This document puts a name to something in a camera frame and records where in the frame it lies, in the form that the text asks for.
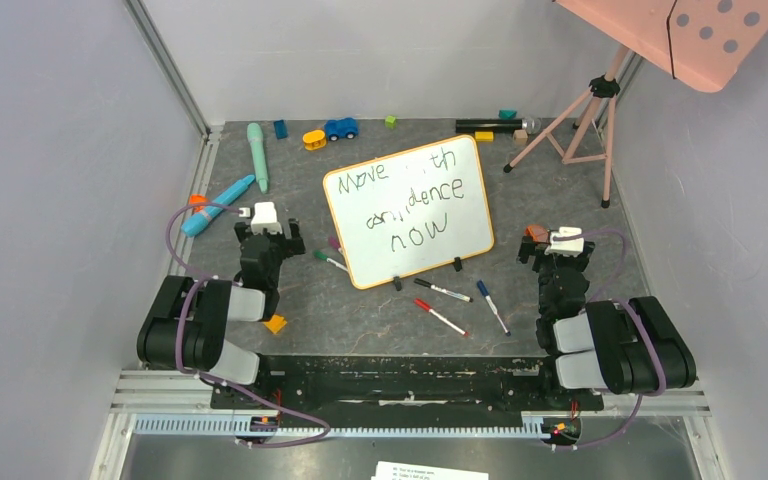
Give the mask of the black whiteboard marker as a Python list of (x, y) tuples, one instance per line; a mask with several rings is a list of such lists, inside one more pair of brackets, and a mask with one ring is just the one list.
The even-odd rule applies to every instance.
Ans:
[(442, 286), (439, 286), (437, 284), (434, 284), (434, 283), (432, 283), (430, 281), (427, 281), (427, 280), (424, 280), (424, 279), (421, 279), (421, 278), (414, 278), (413, 282), (415, 284), (417, 284), (419, 286), (422, 286), (424, 288), (427, 288), (429, 290), (433, 290), (435, 292), (441, 293), (443, 295), (449, 296), (451, 298), (454, 298), (454, 299), (457, 299), (457, 300), (460, 300), (460, 301), (463, 301), (463, 302), (466, 302), (466, 303), (472, 303), (474, 301), (474, 299), (472, 297), (468, 296), (468, 295), (465, 295), (465, 294), (462, 294), (462, 293), (459, 293), (459, 292), (455, 292), (455, 291), (450, 290), (450, 289), (446, 289), (446, 288), (444, 288)]

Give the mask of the orange framed whiteboard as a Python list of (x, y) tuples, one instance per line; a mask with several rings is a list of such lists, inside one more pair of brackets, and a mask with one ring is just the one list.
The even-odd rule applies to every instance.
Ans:
[(495, 244), (471, 136), (332, 170), (322, 186), (359, 290), (487, 253)]

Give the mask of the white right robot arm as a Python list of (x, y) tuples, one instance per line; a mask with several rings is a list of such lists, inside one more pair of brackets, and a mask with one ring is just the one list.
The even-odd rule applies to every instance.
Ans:
[(518, 260), (537, 274), (536, 338), (548, 355), (540, 400), (562, 408), (578, 390), (653, 395), (693, 386), (695, 359), (657, 298), (588, 300), (584, 272), (594, 248), (586, 241), (569, 256), (530, 234), (522, 238)]

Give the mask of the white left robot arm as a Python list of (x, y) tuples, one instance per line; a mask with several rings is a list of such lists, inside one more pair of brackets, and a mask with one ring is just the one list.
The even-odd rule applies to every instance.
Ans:
[(250, 407), (266, 405), (273, 379), (259, 371), (261, 357), (226, 339), (232, 322), (257, 323), (275, 313), (283, 262), (306, 252), (299, 221), (283, 225), (238, 222), (240, 271), (232, 280), (209, 280), (198, 287), (188, 276), (163, 280), (137, 336), (139, 360), (151, 367), (206, 372), (236, 383), (235, 392)]

